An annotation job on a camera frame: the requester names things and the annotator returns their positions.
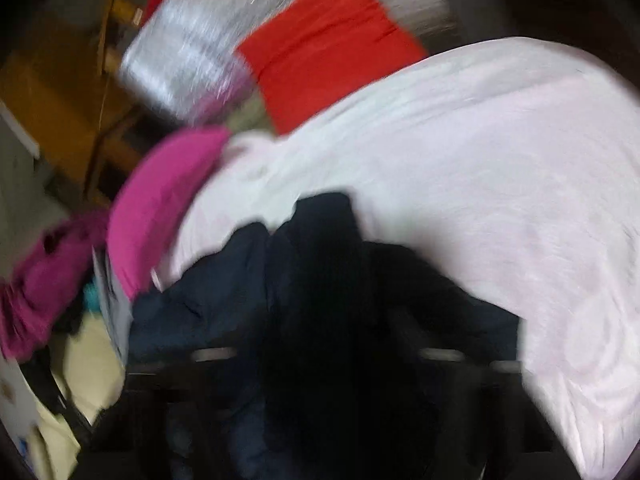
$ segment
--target silver fabric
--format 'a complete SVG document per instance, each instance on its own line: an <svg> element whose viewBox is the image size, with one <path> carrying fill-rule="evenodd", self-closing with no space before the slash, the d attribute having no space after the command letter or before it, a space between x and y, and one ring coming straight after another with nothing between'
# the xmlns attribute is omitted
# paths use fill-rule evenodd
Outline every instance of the silver fabric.
<svg viewBox="0 0 640 480"><path fill-rule="evenodd" d="M164 0L127 49L119 79L152 110L203 123L250 95L236 46L292 0ZM451 28L446 0L380 0L417 36Z"/></svg>
<svg viewBox="0 0 640 480"><path fill-rule="evenodd" d="M111 345L120 362L125 365L129 351L129 328L133 320L131 300L122 290L106 251L94 249L93 256L100 312L107 327Z"/></svg>

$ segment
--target dark navy garment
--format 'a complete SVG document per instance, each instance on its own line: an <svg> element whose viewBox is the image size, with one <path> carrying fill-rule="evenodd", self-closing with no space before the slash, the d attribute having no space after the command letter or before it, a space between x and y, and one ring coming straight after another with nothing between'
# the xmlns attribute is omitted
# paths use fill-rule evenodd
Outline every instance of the dark navy garment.
<svg viewBox="0 0 640 480"><path fill-rule="evenodd" d="M421 478L442 377L424 386L402 357L396 311L472 362L516 357L518 317L407 248L364 242L348 197L323 194L272 235L242 227L168 290L139 296L129 363L236 349L208 373L242 478Z"/></svg>

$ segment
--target wooden chair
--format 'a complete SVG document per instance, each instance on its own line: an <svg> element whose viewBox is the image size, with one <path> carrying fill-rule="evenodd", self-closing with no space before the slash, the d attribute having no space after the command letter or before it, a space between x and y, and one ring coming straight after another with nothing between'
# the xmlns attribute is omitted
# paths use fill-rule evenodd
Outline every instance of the wooden chair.
<svg viewBox="0 0 640 480"><path fill-rule="evenodd" d="M127 0L107 0L96 46L95 37L43 11L0 68L0 100L46 160L98 202L104 164L130 173L141 158L122 136L142 112L113 78L119 27L141 18Z"/></svg>

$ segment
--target white sheet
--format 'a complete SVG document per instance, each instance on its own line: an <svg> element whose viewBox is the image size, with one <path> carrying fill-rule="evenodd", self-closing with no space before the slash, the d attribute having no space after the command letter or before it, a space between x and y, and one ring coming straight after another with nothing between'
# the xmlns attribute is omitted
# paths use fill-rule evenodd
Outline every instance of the white sheet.
<svg viewBox="0 0 640 480"><path fill-rule="evenodd" d="M524 38L431 57L270 140L250 133L158 269L176 280L240 224L345 189L362 232L405 244L526 320L527 386L580 473L640 438L640 108L581 51Z"/></svg>

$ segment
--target pink garment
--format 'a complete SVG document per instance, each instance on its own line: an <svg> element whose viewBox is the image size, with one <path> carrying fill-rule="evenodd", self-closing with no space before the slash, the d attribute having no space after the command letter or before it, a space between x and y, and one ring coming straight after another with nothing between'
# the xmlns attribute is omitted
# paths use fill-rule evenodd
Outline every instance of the pink garment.
<svg viewBox="0 0 640 480"><path fill-rule="evenodd" d="M107 247L113 270L129 298L149 288L151 270L174 241L229 135L220 126L173 134L147 155L120 190Z"/></svg>
<svg viewBox="0 0 640 480"><path fill-rule="evenodd" d="M0 349L6 359L26 361L46 345L93 268L92 248L104 246L108 222L104 210L63 222L15 267L11 283L0 280Z"/></svg>

